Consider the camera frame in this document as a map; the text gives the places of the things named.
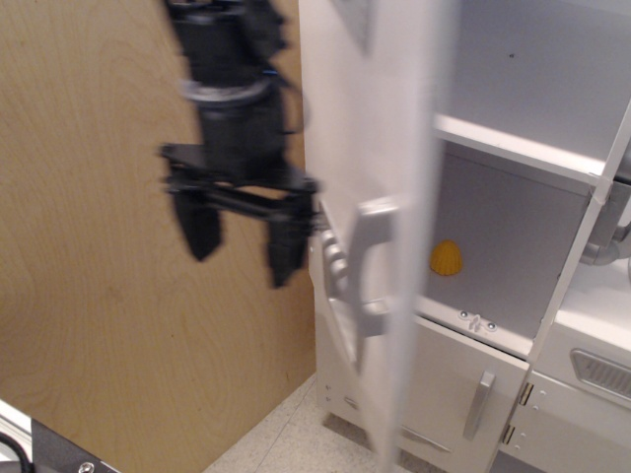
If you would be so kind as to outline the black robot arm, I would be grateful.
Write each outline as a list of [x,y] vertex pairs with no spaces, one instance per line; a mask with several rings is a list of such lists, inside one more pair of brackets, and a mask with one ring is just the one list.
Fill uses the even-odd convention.
[[317,182],[285,158],[282,91],[271,64],[285,48],[283,16],[269,1],[167,1],[187,61],[183,95],[196,107],[202,141],[165,144],[168,192],[192,256],[222,243],[220,214],[267,225],[271,284],[284,286],[303,265],[316,225]]

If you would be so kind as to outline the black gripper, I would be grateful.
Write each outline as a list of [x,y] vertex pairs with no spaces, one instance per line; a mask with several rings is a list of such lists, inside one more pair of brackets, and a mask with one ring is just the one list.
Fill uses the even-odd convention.
[[221,245],[222,211],[261,220],[272,287],[279,289],[304,265],[318,191],[316,181],[285,158],[282,95],[197,106],[202,142],[160,149],[188,249],[203,261]]

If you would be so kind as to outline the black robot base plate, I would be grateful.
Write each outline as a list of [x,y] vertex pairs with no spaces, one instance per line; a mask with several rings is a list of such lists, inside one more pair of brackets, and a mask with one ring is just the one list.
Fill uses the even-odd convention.
[[118,469],[1,400],[1,471],[118,472]]

